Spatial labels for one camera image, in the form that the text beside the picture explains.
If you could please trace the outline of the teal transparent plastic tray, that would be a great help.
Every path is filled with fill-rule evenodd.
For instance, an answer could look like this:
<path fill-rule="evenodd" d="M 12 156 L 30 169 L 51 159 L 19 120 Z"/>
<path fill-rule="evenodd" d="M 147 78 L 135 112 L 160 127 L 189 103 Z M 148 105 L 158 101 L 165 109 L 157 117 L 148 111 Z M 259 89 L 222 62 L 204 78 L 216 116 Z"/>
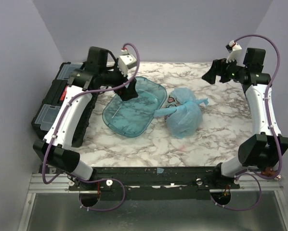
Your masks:
<path fill-rule="evenodd" d="M 103 122 L 113 132 L 128 138 L 140 136 L 150 125 L 155 110 L 167 99 L 166 89 L 145 77 L 136 77 L 137 98 L 122 101 L 115 95 L 102 113 Z"/>

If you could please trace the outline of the light blue plastic bag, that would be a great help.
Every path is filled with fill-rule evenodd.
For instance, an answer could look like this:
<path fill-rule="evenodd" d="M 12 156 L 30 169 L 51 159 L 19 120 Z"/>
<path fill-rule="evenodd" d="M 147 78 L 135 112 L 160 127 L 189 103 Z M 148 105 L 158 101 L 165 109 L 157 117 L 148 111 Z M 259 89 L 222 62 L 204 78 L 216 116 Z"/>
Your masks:
<path fill-rule="evenodd" d="M 209 104 L 207 98 L 198 99 L 188 88 L 175 88 L 168 96 L 166 107 L 155 110 L 154 117 L 164 117 L 171 135 L 182 139 L 192 136 L 203 121 L 200 104 Z"/>

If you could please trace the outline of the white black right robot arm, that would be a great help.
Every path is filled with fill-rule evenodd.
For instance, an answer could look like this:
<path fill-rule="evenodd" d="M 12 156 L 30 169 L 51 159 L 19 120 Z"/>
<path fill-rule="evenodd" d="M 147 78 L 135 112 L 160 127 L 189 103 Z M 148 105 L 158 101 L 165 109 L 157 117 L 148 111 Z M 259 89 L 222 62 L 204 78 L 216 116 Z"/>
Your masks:
<path fill-rule="evenodd" d="M 228 57 L 213 60 L 202 79 L 211 85 L 216 77 L 220 77 L 221 83 L 232 80 L 241 84 L 251 113 L 252 136 L 239 146 L 237 156 L 218 165 L 220 172 L 211 177 L 212 185 L 218 189 L 229 183 L 229 177 L 247 169 L 258 169 L 262 176 L 272 177 L 272 168 L 288 149 L 288 137 L 282 135 L 274 114 L 271 76 L 262 71 L 266 51 L 247 48 L 243 65 L 239 66 L 241 47 L 233 44 L 226 48 Z"/>

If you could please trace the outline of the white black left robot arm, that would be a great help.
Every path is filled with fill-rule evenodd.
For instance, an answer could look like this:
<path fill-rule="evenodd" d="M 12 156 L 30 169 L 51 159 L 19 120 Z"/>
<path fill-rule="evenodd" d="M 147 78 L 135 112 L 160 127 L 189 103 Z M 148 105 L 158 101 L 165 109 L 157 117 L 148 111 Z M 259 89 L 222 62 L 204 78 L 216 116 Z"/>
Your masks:
<path fill-rule="evenodd" d="M 72 151 L 72 140 L 77 125 L 94 96 L 101 92 L 114 91 L 123 101 L 136 98 L 135 75 L 128 77 L 130 69 L 139 69 L 140 55 L 131 43 L 125 43 L 114 64 L 107 66 L 112 52 L 100 47 L 90 47 L 87 60 L 81 68 L 72 72 L 68 79 L 66 95 L 56 119 L 42 140 L 33 144 L 33 149 L 42 161 L 42 174 L 46 165 L 53 166 L 80 179 L 81 186 L 92 190 L 97 183 L 93 167 Z"/>

